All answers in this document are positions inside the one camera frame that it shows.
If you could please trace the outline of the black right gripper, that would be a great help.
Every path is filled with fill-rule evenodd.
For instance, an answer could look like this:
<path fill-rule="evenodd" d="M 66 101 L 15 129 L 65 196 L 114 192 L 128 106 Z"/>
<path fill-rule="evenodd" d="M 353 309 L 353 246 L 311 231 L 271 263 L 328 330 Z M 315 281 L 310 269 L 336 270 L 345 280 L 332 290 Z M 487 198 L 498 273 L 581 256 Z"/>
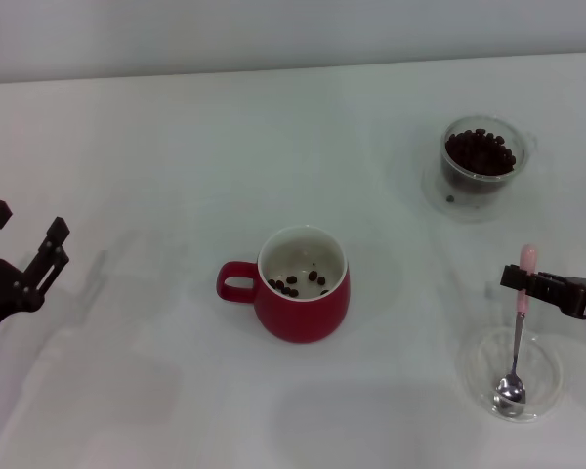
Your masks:
<path fill-rule="evenodd" d="M 507 265 L 500 284 L 554 305 L 567 316 L 586 320 L 586 278 L 564 278 L 544 272 L 530 274 L 517 265 Z"/>

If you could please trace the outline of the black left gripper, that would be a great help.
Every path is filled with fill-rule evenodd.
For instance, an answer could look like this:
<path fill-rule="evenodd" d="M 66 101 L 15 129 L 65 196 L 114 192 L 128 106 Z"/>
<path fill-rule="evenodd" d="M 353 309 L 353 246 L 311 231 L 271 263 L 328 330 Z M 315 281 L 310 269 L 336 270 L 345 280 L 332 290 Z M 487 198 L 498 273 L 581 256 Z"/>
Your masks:
<path fill-rule="evenodd" d="M 12 215 L 9 205 L 0 200 L 0 230 Z M 64 218 L 56 217 L 23 271 L 0 258 L 0 322 L 10 315 L 33 313 L 41 308 L 43 296 L 69 262 L 63 249 L 69 233 Z"/>

